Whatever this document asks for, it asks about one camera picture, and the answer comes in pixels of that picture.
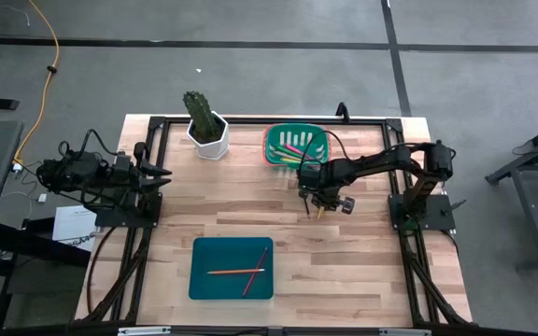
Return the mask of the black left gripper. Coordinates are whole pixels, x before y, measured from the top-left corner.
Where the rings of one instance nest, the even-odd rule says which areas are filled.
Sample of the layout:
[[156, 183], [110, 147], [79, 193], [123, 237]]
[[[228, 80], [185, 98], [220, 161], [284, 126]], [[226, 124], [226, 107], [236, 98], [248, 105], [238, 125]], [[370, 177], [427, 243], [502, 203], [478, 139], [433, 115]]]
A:
[[112, 181], [115, 183], [115, 191], [113, 192], [114, 202], [118, 206], [129, 204], [129, 194], [137, 190], [155, 191], [160, 187], [171, 182], [170, 179], [156, 178], [140, 178], [142, 174], [149, 176], [164, 176], [171, 175], [172, 172], [151, 164], [143, 157], [148, 153], [148, 147], [145, 142], [137, 142], [134, 145], [133, 156], [131, 157], [131, 169], [128, 174], [112, 172]]

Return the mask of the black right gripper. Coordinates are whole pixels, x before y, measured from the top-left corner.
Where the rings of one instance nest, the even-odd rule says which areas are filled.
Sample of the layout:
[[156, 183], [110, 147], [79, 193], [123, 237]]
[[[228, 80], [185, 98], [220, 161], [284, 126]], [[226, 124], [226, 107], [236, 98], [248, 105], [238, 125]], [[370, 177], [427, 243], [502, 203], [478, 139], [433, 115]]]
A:
[[355, 200], [341, 198], [342, 187], [350, 186], [356, 180], [352, 166], [344, 161], [329, 161], [322, 164], [303, 164], [297, 171], [299, 196], [306, 201], [311, 196], [311, 203], [319, 213], [336, 211], [350, 215]]

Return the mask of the green pen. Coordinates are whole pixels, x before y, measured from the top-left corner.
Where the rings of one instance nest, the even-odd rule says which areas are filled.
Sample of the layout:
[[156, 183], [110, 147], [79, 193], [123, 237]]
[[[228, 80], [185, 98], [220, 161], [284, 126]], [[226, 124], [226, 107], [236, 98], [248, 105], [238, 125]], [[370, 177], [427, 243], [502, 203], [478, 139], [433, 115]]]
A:
[[300, 154], [297, 154], [291, 150], [288, 150], [287, 148], [284, 148], [284, 147], [274, 147], [273, 148], [273, 151], [281, 151], [281, 152], [284, 152], [284, 153], [287, 153], [287, 154], [290, 154], [292, 156], [295, 156], [297, 158], [300, 158], [302, 160], [302, 156]]

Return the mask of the orange pencil with eraser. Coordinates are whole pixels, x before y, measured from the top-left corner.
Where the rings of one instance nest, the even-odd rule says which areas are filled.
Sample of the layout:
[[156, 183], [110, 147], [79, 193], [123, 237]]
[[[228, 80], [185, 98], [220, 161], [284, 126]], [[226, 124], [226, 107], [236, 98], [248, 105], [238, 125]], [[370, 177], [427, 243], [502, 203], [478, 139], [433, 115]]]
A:
[[263, 273], [263, 272], [265, 272], [264, 268], [256, 268], [256, 269], [235, 269], [235, 270], [209, 271], [206, 274], [209, 274], [209, 275], [230, 275], [230, 274], [247, 274], [247, 273]]

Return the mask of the red pencil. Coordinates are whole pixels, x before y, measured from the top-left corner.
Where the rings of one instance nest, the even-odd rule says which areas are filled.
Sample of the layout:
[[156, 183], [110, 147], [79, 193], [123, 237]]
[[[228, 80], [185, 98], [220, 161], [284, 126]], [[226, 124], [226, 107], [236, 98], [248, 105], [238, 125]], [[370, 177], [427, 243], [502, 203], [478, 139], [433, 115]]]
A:
[[261, 268], [262, 268], [262, 263], [264, 262], [265, 260], [265, 257], [267, 255], [267, 252], [268, 252], [268, 247], [265, 247], [264, 250], [262, 251], [262, 255], [256, 265], [256, 269], [258, 269], [258, 271], [255, 271], [252, 273], [252, 275], [250, 276], [250, 278], [248, 279], [248, 282], [247, 282], [247, 285], [242, 293], [242, 298], [244, 299], [247, 294], [249, 293], [250, 291], [250, 288], [255, 280], [255, 277], [256, 277], [256, 274], [259, 273], [259, 272], [262, 272]]

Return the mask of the green basket with red rim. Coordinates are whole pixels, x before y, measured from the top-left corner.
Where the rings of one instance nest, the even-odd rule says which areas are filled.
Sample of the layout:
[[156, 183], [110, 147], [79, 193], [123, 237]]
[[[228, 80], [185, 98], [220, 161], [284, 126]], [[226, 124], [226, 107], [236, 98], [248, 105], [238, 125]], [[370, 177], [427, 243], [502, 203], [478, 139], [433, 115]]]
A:
[[299, 164], [280, 162], [280, 157], [273, 155], [274, 147], [292, 145], [304, 155], [301, 162], [320, 163], [331, 158], [331, 140], [325, 129], [310, 123], [278, 123], [265, 129], [262, 139], [263, 159], [269, 165], [290, 166], [297, 168]]

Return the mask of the white hexagonal plant pot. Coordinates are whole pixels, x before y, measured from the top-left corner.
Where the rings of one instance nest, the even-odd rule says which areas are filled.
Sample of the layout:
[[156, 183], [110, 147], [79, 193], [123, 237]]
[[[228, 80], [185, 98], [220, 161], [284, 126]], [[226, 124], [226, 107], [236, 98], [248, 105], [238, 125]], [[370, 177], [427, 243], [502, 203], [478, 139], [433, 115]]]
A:
[[229, 123], [216, 111], [212, 110], [211, 114], [222, 126], [222, 134], [219, 140], [205, 144], [199, 143], [198, 140], [193, 136], [194, 124], [192, 120], [190, 120], [188, 125], [187, 136], [194, 143], [197, 154], [201, 159], [218, 161], [229, 151]]

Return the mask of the green cactus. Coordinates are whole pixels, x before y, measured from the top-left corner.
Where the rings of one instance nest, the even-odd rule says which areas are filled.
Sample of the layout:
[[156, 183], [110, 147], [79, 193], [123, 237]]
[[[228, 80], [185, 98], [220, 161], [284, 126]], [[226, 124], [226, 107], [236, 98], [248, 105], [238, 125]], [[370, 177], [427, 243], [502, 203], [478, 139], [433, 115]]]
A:
[[212, 114], [205, 96], [199, 91], [187, 91], [183, 102], [191, 116], [191, 134], [196, 141], [206, 144], [220, 140], [223, 126]]

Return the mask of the white paper sheet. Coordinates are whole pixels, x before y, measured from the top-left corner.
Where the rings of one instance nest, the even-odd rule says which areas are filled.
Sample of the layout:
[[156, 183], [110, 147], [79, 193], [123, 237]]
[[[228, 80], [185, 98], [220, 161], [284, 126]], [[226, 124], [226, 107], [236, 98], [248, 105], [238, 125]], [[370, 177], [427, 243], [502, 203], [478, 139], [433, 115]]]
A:
[[82, 205], [57, 207], [52, 239], [66, 245], [92, 252], [96, 214]]

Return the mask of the teal plastic tray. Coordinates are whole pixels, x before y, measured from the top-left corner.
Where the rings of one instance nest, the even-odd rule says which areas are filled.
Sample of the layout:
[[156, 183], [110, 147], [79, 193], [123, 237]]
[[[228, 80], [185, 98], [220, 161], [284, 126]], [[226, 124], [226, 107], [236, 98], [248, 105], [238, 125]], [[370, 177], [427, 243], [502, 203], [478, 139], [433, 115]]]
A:
[[[268, 252], [249, 293], [242, 293], [252, 273], [209, 275], [209, 271], [256, 269]], [[274, 296], [274, 241], [269, 237], [202, 237], [193, 241], [189, 297], [198, 301], [269, 300]]]

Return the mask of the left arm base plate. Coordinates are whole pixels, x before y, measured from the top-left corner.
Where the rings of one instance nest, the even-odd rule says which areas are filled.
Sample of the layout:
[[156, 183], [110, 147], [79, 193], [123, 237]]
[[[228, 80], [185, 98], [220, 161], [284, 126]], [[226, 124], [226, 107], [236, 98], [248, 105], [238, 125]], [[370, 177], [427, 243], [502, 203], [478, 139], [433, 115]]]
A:
[[159, 192], [128, 192], [119, 203], [86, 205], [85, 208], [96, 214], [97, 227], [153, 228], [159, 222], [162, 201], [163, 195]]

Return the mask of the black aluminium table frame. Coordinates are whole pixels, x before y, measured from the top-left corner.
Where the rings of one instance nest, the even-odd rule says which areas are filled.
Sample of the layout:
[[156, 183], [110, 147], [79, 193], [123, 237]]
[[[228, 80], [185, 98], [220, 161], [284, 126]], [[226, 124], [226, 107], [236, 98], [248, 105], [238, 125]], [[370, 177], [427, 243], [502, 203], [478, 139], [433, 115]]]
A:
[[[228, 154], [197, 156], [183, 118], [170, 122], [161, 221], [151, 237], [136, 321], [140, 325], [260, 327], [408, 327], [412, 323], [399, 238], [388, 198], [409, 183], [372, 175], [343, 189], [355, 208], [310, 219], [296, 174], [262, 156], [269, 116], [228, 119]], [[193, 241], [269, 237], [274, 296], [198, 301], [189, 297]]]

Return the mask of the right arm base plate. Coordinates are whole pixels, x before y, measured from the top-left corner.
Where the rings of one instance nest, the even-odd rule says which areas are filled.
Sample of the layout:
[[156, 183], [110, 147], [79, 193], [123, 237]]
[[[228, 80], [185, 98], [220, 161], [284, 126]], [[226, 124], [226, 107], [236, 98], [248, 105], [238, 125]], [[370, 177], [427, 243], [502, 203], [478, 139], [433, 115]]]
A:
[[403, 195], [388, 198], [391, 226], [396, 231], [450, 231], [456, 229], [446, 195], [430, 195], [425, 201], [404, 202]]

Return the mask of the black stand frame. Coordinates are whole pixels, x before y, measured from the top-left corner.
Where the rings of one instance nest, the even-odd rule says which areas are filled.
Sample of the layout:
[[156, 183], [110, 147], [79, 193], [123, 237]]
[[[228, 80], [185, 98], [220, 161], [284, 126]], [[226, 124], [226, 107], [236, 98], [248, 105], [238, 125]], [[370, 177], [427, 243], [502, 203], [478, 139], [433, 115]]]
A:
[[0, 223], [0, 276], [8, 277], [14, 270], [12, 266], [3, 264], [1, 257], [5, 252], [76, 267], [87, 265], [90, 252], [72, 246], [68, 241], [60, 242], [43, 236], [52, 231], [50, 218], [34, 222], [28, 220], [26, 223], [28, 225], [26, 229], [16, 229]]

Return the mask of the silver bracket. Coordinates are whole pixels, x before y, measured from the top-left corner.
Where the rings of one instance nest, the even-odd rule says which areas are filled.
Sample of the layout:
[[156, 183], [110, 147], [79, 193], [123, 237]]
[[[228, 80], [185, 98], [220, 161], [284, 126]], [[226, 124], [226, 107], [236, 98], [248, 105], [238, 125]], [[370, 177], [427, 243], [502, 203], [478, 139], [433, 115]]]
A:
[[168, 336], [171, 333], [170, 326], [147, 326], [120, 328], [117, 336]]
[[427, 329], [379, 329], [379, 336], [432, 336]]

